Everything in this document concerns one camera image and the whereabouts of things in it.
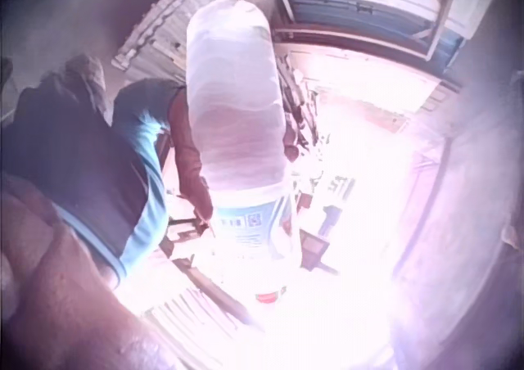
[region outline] large plastic water bottle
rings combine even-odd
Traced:
[[[193,141],[218,245],[237,284],[265,300],[300,266],[285,119],[269,23],[254,4],[218,0],[187,28]]]

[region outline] hand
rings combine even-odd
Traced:
[[[286,132],[282,140],[284,155],[290,162],[295,161],[300,154],[296,146],[298,129],[294,123],[291,118],[286,118]],[[206,183],[200,175],[202,163],[200,152],[192,140],[186,89],[178,93],[171,105],[169,124],[182,198],[191,202],[198,217],[209,222],[213,215],[213,204]]]

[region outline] wall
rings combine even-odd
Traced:
[[[495,266],[508,262],[500,234],[521,181],[522,112],[509,101],[509,82],[523,67],[523,3],[494,0],[450,71],[463,85],[458,98],[418,117],[452,143],[441,189],[397,279],[397,331],[402,331],[401,346],[414,368],[429,364],[447,347],[446,338],[462,326]],[[513,254],[513,262],[518,257]],[[518,280],[510,280],[493,295],[514,300]],[[500,311],[522,317],[514,308]],[[490,325],[499,330],[487,330],[487,323],[486,330],[477,329],[494,338],[464,346],[455,353],[454,366],[476,369],[501,360],[518,341],[521,331],[512,329],[515,325],[522,320],[506,313]]]

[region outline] bottle label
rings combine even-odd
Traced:
[[[282,259],[293,250],[291,196],[248,208],[216,208],[215,234],[228,249],[247,259]]]

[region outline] man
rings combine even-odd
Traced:
[[[164,79],[133,83],[115,99],[112,126],[110,118],[100,63],[77,56],[20,95],[2,134],[2,343],[33,368],[175,363],[108,286],[165,234],[155,150],[163,129],[182,195],[202,220],[212,216],[185,90]],[[289,127],[290,160],[295,140]]]
[[[180,190],[207,221],[209,193],[192,144],[185,90],[147,79],[111,109],[99,61],[77,56],[21,95],[3,139],[4,171],[30,181],[90,248],[115,287],[153,251],[168,215],[155,142],[171,129]]]

